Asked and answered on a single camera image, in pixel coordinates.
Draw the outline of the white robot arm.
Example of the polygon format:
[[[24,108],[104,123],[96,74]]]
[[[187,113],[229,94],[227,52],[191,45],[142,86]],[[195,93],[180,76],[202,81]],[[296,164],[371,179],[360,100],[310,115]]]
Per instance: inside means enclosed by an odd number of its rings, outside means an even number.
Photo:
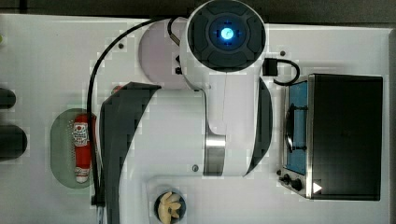
[[[195,9],[179,42],[187,87],[130,82],[102,104],[106,224],[198,224],[195,181],[251,173],[271,144],[266,27],[238,0]]]

